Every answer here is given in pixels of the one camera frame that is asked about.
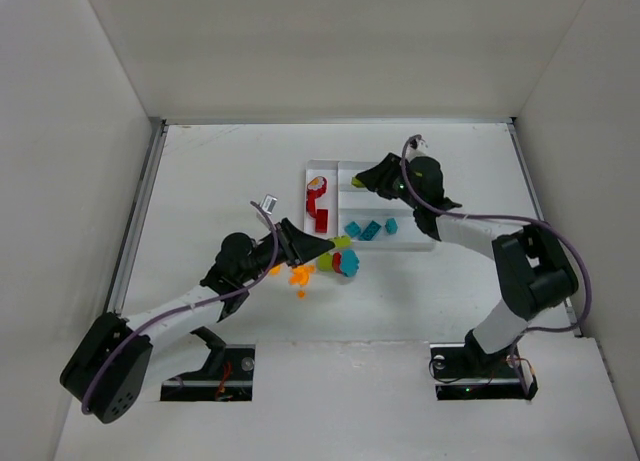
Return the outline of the teal square lego brick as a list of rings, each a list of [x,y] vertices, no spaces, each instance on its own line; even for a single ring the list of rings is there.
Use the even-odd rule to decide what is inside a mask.
[[[347,225],[344,226],[344,232],[350,238],[358,238],[362,233],[362,228],[360,227],[360,225],[357,222],[351,221]]]

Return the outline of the blue lego brick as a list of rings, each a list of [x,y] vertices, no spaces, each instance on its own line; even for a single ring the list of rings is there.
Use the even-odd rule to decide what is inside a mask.
[[[398,231],[398,224],[395,218],[388,218],[385,221],[385,231],[388,235],[395,235]]]

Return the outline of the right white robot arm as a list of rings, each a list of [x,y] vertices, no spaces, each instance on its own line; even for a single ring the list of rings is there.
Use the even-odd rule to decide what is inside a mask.
[[[557,237],[534,220],[478,220],[458,211],[444,192],[440,163],[427,156],[408,162],[388,154],[357,173],[351,184],[412,209],[418,229],[431,239],[455,244],[495,263],[500,299],[465,336],[467,364],[485,367],[505,357],[514,341],[543,311],[574,294],[578,279]]]

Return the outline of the white divided sorting tray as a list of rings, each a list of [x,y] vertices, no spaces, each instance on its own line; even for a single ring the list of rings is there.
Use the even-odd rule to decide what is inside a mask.
[[[319,198],[318,206],[328,211],[325,238],[342,236],[351,222],[362,229],[375,221],[384,225],[393,219],[397,232],[389,234],[385,229],[371,241],[355,238],[352,244],[359,249],[389,251],[431,251],[435,242],[422,234],[414,224],[412,210],[399,200],[385,200],[376,194],[351,185],[352,177],[373,167],[372,162],[310,160],[306,164],[305,181],[320,176],[327,181],[327,191]]]

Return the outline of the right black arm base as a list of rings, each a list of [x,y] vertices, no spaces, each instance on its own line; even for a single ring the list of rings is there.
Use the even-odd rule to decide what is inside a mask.
[[[535,370],[517,347],[490,355],[465,343],[436,343],[429,350],[438,401],[531,401],[538,393]]]

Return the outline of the red flower lego piece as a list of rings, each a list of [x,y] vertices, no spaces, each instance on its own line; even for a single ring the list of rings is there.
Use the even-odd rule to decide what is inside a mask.
[[[314,177],[306,186],[306,192],[309,196],[320,197],[326,193],[326,190],[327,180],[324,176]]]

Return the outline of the red lego with blue brick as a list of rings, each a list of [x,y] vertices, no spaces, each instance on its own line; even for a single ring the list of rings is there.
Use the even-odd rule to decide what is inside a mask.
[[[317,199],[318,194],[315,191],[308,191],[306,193],[306,212],[313,219],[315,219],[317,216]]]

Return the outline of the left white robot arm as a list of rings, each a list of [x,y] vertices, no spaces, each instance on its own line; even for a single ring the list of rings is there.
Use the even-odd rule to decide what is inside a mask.
[[[98,316],[59,377],[82,412],[104,424],[119,419],[153,380],[181,373],[175,362],[162,360],[163,351],[235,314],[272,268],[302,266],[335,247],[288,219],[269,229],[260,240],[241,232],[226,236],[213,266],[186,294],[136,315]]]

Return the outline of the red rectangular lego brick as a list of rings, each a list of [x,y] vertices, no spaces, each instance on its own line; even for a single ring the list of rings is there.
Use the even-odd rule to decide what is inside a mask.
[[[315,216],[314,231],[319,234],[328,232],[329,211],[327,209],[318,209]]]

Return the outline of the orange lego cluster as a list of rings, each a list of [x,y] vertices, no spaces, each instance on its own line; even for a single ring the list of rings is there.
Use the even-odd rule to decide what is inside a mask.
[[[306,286],[311,275],[315,273],[315,267],[313,265],[301,265],[291,269],[291,275],[289,277],[290,285],[298,285],[300,287]]]

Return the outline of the green lego brick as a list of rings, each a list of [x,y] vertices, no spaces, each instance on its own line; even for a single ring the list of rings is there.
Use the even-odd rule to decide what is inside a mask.
[[[352,239],[348,235],[336,236],[330,239],[336,249],[346,249],[352,244]]]

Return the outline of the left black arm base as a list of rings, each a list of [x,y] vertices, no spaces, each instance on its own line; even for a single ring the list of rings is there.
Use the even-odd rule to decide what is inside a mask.
[[[205,348],[207,356],[195,369],[184,371],[162,383],[162,402],[250,402],[256,347],[227,344],[206,327],[191,332],[188,341]]]

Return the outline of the teal cloud lego piece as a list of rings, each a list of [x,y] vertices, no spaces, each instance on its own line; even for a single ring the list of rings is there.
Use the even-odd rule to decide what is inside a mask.
[[[354,277],[360,266],[360,260],[352,249],[346,249],[341,253],[339,269],[345,277]]]

